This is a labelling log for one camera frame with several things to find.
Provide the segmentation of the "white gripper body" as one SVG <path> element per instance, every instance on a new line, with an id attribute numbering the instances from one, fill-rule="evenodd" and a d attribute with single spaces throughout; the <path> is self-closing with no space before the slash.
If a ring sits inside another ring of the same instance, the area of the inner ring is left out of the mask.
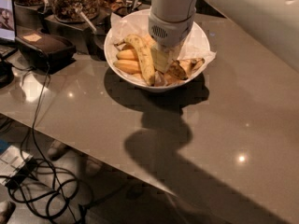
<path id="1" fill-rule="evenodd" d="M 151 8 L 149 11 L 149 35 L 160 45 L 173 48 L 182 42 L 190 33 L 195 10 L 179 21 L 166 21 L 159 18 Z"/>

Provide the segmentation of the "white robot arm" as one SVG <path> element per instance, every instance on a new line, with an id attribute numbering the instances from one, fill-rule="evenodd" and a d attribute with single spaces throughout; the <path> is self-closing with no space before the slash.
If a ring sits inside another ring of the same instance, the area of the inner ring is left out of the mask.
<path id="1" fill-rule="evenodd" d="M 204 0 L 299 70 L 299 0 Z M 192 29 L 196 0 L 151 0 L 149 34 L 173 48 Z"/>

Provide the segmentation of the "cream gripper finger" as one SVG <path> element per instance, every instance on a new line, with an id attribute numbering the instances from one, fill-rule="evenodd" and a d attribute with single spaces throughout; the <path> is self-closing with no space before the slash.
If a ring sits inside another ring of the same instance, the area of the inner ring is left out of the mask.
<path id="1" fill-rule="evenodd" d="M 177 45 L 168 48 L 154 44 L 150 49 L 155 69 L 165 73 L 168 71 L 170 64 L 178 58 L 181 47 Z"/>

